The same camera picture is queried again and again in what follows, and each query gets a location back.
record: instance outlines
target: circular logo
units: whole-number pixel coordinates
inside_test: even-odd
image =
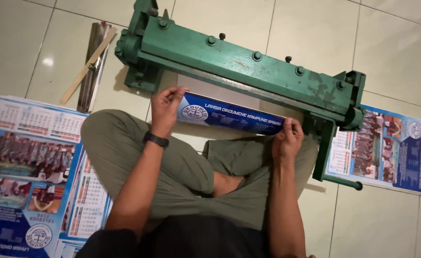
[[[412,122],[408,126],[409,136],[414,139],[419,139],[421,137],[421,125],[418,122]]]
[[[26,243],[35,249],[43,248],[51,242],[53,233],[51,229],[45,224],[37,224],[31,226],[26,233]]]
[[[207,110],[198,105],[188,105],[182,109],[182,115],[194,121],[204,121],[208,117]]]

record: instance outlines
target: olive green pants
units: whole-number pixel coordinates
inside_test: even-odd
[[[101,110],[81,127],[84,148],[110,196],[116,198],[144,149],[150,125],[120,110]],[[238,226],[261,230],[272,168],[271,136],[209,140],[207,158],[188,143],[171,137],[164,150],[150,221],[170,215],[216,215]],[[309,137],[295,161],[299,196],[311,175],[318,145]],[[213,172],[245,176],[238,188],[216,198],[199,197],[213,191]]]

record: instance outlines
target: sheet metal bender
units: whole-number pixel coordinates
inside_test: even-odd
[[[303,129],[320,143],[313,178],[362,189],[325,174],[331,141],[340,131],[360,131],[365,74],[335,76],[265,56],[258,51],[176,25],[167,10],[158,16],[156,0],[137,0],[128,29],[121,31],[115,55],[129,70],[129,87],[157,91],[165,69],[304,113]]]

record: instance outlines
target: wooden stick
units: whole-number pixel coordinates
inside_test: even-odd
[[[81,70],[81,72],[77,75],[73,83],[70,85],[70,87],[67,89],[67,91],[64,93],[64,96],[62,97],[60,103],[65,105],[72,94],[75,92],[78,85],[80,85],[81,80],[86,76],[86,73],[89,71],[89,65],[96,62],[96,60],[99,58],[100,54],[105,50],[107,45],[110,43],[112,38],[116,34],[116,28],[112,26],[112,28],[107,33],[107,37],[104,38],[104,40],[100,43],[99,47],[94,51],[94,54],[91,56],[91,58],[88,60],[88,62],[85,64],[85,67]]]

